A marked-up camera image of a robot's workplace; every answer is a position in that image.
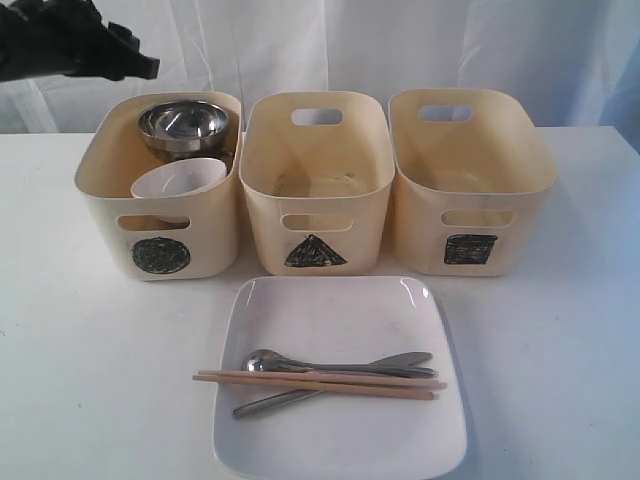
metal spoon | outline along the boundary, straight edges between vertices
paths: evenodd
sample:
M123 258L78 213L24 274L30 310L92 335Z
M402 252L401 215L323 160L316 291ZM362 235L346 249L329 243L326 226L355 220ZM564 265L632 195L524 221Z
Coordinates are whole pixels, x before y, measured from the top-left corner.
M423 362L431 360L432 355L427 352L408 352L401 353L400 355L393 355L391 357L382 358L370 365L393 365L393 366L410 366L418 365ZM243 370L246 370L248 365L243 364ZM253 415L258 412L264 412L266 410L272 410L276 407L289 405L291 403L298 402L305 398L315 397L323 392L316 392L310 390L290 390L288 392L273 395L271 397L256 400L255 402L247 403L236 408L233 411L233 418L243 418L249 415Z
M421 367L300 362L266 348L251 352L245 359L243 367L250 372L305 372L316 370L324 372L375 373L378 375L393 375L395 377L435 377L437 375L435 370Z

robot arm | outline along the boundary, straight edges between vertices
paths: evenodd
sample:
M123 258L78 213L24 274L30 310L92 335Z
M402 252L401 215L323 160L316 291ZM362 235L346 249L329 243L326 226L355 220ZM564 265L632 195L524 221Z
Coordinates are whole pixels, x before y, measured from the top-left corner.
M131 30L102 24L91 0L0 4L0 82L54 74L156 78L160 60L139 50Z

black circle label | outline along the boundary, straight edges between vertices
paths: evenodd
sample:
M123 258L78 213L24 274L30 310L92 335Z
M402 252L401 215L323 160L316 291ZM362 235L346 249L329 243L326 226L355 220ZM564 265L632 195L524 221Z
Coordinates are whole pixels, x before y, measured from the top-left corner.
M191 262L191 253L184 243L164 237L136 242L131 255L139 269L156 275L179 272Z

bin handle hole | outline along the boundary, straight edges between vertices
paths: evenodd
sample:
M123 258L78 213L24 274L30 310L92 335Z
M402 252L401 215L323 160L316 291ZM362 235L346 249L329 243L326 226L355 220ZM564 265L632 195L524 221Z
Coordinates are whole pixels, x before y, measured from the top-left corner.
M472 116L473 109L469 105L425 105L418 112L423 122L464 123Z
M504 228L513 221L513 212L503 210L447 210L442 223L448 227Z
M346 232L353 227L353 218L344 213L284 215L281 222L292 232Z
M126 215L118 217L116 223L127 232L150 232L184 230L191 220L183 215Z
M342 111L337 108L298 108L291 114L291 121L298 127L339 125L342 123Z

white square plate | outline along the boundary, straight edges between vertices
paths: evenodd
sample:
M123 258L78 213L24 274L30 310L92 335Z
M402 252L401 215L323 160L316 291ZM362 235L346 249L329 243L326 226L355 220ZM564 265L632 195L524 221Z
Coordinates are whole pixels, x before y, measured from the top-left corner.
M408 277L264 277L236 298L221 369L257 348L314 363L369 363L427 351L447 388L434 401L318 395L235 420L282 390L220 385L213 446L238 475L269 480L421 480L453 470L467 430L451 352L431 292Z

